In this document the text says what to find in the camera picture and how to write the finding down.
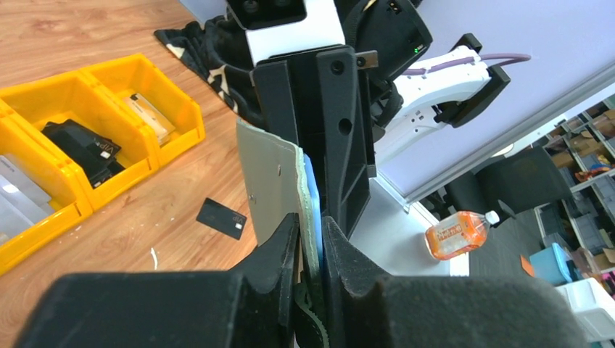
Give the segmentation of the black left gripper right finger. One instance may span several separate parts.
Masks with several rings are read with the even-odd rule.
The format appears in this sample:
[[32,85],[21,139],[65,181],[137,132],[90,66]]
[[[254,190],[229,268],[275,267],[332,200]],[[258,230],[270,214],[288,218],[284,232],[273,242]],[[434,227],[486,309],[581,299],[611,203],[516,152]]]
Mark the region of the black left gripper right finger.
[[586,347],[564,298],[535,278],[391,275],[323,219],[332,347]]

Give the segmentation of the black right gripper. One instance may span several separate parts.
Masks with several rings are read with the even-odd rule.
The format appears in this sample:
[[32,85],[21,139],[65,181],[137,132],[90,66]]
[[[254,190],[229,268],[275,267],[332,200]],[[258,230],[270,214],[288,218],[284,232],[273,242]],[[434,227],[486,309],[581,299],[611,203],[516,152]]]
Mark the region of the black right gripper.
[[376,66],[376,51],[336,45],[274,56],[252,71],[265,129],[309,156],[321,211],[346,237],[376,174],[366,72]]

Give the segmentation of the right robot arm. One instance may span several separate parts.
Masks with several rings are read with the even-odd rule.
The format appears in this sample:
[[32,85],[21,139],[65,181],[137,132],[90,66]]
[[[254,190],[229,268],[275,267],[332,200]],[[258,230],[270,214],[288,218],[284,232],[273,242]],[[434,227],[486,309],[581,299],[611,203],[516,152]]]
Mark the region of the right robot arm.
[[504,58],[467,33],[423,59],[432,36],[411,1],[243,1],[265,129],[295,144],[306,168],[305,239],[321,217],[351,233],[370,197],[375,143],[410,115],[410,139],[474,119],[509,83]]

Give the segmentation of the black credit card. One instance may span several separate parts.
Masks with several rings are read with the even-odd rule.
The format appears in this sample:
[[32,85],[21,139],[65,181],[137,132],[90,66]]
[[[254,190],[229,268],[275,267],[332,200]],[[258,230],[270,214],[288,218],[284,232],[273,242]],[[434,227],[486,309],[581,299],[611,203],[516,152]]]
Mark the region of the black credit card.
[[206,198],[197,214],[196,221],[233,239],[240,240],[247,217],[211,198]]

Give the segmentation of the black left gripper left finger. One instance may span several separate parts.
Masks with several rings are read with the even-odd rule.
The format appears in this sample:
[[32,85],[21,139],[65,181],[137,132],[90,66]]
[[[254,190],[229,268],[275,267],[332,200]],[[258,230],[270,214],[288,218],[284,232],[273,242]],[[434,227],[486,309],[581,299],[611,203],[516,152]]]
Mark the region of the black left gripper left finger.
[[58,278],[17,347],[290,347],[299,217],[227,271]]

